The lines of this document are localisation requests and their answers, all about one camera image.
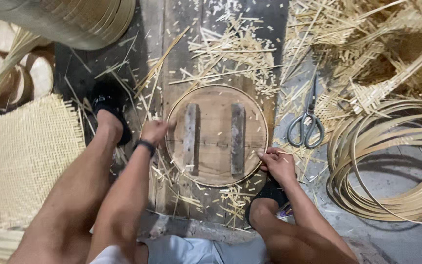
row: woven bamboo panel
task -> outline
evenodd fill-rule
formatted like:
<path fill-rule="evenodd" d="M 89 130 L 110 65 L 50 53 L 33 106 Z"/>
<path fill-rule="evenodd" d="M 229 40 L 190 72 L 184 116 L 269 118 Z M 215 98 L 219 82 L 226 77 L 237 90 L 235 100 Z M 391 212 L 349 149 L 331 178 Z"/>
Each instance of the woven bamboo panel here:
<path fill-rule="evenodd" d="M 0 116 L 0 227 L 27 226 L 85 147 L 76 111 L 59 95 Z"/>

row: hand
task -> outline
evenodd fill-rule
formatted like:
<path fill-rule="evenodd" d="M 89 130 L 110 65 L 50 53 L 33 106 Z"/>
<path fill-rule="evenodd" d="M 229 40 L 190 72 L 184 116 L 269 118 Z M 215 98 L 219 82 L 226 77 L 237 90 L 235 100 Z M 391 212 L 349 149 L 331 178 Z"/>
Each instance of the hand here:
<path fill-rule="evenodd" d="M 141 139 L 148 141 L 155 147 L 166 136 L 169 124 L 164 121 L 149 121 L 146 122 L 141 131 Z"/>
<path fill-rule="evenodd" d="M 283 151 L 278 147 L 268 147 L 266 153 L 258 152 L 258 157 L 262 160 L 260 169 L 269 171 L 280 184 L 297 181 L 294 165 L 294 158 L 290 154 L 278 153 Z"/>

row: light blue shorts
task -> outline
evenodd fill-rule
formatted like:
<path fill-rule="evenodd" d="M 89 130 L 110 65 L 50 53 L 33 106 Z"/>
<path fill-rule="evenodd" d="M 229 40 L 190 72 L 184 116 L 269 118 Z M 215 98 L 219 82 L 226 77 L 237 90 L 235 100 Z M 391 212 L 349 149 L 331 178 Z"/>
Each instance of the light blue shorts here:
<path fill-rule="evenodd" d="M 141 240 L 149 249 L 148 264 L 264 264 L 269 263 L 261 238 L 229 245 L 202 238 L 175 235 Z M 109 246 L 91 264 L 130 264 L 120 247 Z"/>

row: black wristband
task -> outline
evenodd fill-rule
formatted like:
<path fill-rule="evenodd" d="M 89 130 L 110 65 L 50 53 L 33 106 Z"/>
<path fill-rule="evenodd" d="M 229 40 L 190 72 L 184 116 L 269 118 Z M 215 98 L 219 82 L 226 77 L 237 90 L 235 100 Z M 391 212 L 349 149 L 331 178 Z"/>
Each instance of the black wristband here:
<path fill-rule="evenodd" d="M 156 147 L 152 145 L 150 142 L 144 141 L 144 140 L 136 141 L 135 145 L 133 146 L 133 152 L 139 145 L 143 145 L 149 149 L 149 151 L 151 152 L 151 158 L 154 156 L 154 153 L 156 153 Z"/>

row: bamboo hoop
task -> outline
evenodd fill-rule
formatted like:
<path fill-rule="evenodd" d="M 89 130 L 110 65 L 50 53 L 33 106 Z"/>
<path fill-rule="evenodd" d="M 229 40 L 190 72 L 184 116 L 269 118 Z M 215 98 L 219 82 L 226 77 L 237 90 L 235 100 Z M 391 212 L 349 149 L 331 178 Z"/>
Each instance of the bamboo hoop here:
<path fill-rule="evenodd" d="M 0 0 L 0 19 L 73 48 L 112 44 L 129 27 L 135 0 Z"/>
<path fill-rule="evenodd" d="M 372 128 L 369 125 L 383 117 L 371 113 L 339 122 L 327 151 L 331 171 L 327 193 L 338 206 L 363 218 L 422 224 L 422 182 L 401 195 L 377 199 L 367 189 L 357 166 L 359 161 L 377 150 L 400 145 L 422 146 L 422 128 L 387 132 L 392 127 L 422 119 L 422 100 L 389 100 L 379 105 L 377 110 L 386 115 L 400 110 L 421 113 L 392 118 Z M 362 196 L 351 186 L 348 179 L 351 170 L 368 197 Z"/>
<path fill-rule="evenodd" d="M 266 150 L 267 150 L 267 148 L 268 148 L 268 142 L 269 142 L 269 134 L 268 134 L 268 125 L 267 125 L 267 122 L 266 122 L 266 118 L 265 118 L 265 116 L 264 116 L 264 114 L 263 114 L 263 111 L 262 111 L 262 109 L 261 109 L 261 107 L 258 105 L 258 103 L 250 96 L 250 95 L 248 95 L 247 93 L 245 93 L 245 92 L 243 92 L 242 90 L 240 90 L 240 89 L 238 89 L 238 88 L 235 88 L 235 87 L 232 87 L 232 86 L 228 86 L 228 85 L 225 85 L 225 84 L 220 84 L 220 85 L 215 85 L 215 84 L 211 84 L 211 85 L 205 85 L 205 86 L 201 86 L 201 87 L 197 87 L 196 89 L 193 89 L 193 90 L 191 90 L 191 91 L 189 91 L 189 92 L 187 92 L 187 93 L 184 93 L 174 104 L 173 104 L 173 106 L 172 106 L 172 108 L 170 109 L 170 112 L 169 112 L 169 114 L 168 114 L 168 116 L 167 116 L 167 123 L 168 122 L 170 122 L 170 117 L 172 116 L 172 113 L 173 113 L 173 111 L 174 111 L 174 109 L 176 108 L 176 106 L 179 104 L 179 102 L 180 101 L 182 101 L 182 99 L 184 99 L 188 94 L 190 94 L 190 93 L 193 93 L 193 92 L 195 92 L 196 90 L 198 90 L 198 89 L 201 89 L 201 88 L 206 88 L 206 87 L 213 87 L 213 86 L 223 86 L 223 87 L 227 87 L 227 88 L 231 88 L 231 89 L 234 89 L 234 90 L 237 90 L 237 91 L 239 91 L 239 92 L 241 92 L 241 93 L 243 93 L 246 97 L 248 97 L 248 99 L 250 99 L 250 101 L 252 101 L 255 105 L 256 105 L 256 107 L 258 108 L 258 110 L 259 110 L 259 115 L 260 115 L 260 117 L 263 119 L 263 122 L 265 123 L 265 135 L 266 135 L 266 143 L 265 143 L 265 148 L 264 148 L 264 152 L 266 152 Z M 173 155 L 172 155 L 172 153 L 170 152 L 170 149 L 169 149 L 169 147 L 168 147 L 168 144 L 167 144 L 167 142 L 168 142 L 168 140 L 167 140 L 167 135 L 166 135 L 166 149 L 167 149 L 167 153 L 169 154 L 169 157 L 173 157 Z M 173 165 L 176 167 L 176 168 L 180 168 L 180 166 L 177 164 L 177 162 L 174 160 L 174 159 L 172 159 L 172 161 L 173 161 Z M 193 179 L 193 177 L 192 176 L 190 176 L 189 175 L 189 172 L 188 171 L 183 171 L 183 175 L 185 175 L 185 177 L 187 177 L 187 178 L 189 178 L 191 181 L 193 181 L 193 182 L 197 182 L 197 183 L 199 183 L 199 184 L 202 184 L 202 185 L 205 185 L 205 186 L 211 186 L 211 187 L 223 187 L 223 186 L 230 186 L 230 185 L 233 185 L 233 184 L 237 184 L 237 183 L 239 183 L 239 182 L 242 182 L 243 180 L 245 180 L 245 179 L 247 179 L 248 177 L 250 177 L 250 175 L 252 175 L 255 171 L 257 171 L 258 170 L 258 168 L 260 167 L 260 165 L 261 165 L 261 160 L 257 163 L 257 165 L 255 165 L 255 168 L 253 168 L 247 175 L 245 175 L 242 179 L 239 179 L 239 180 L 237 180 L 236 182 L 232 182 L 232 183 L 229 183 L 229 184 L 225 184 L 225 185 L 214 185 L 214 184 L 208 184 L 208 183 L 202 183 L 202 182 L 200 182 L 200 181 L 198 181 L 198 180 L 196 180 L 196 179 Z"/>

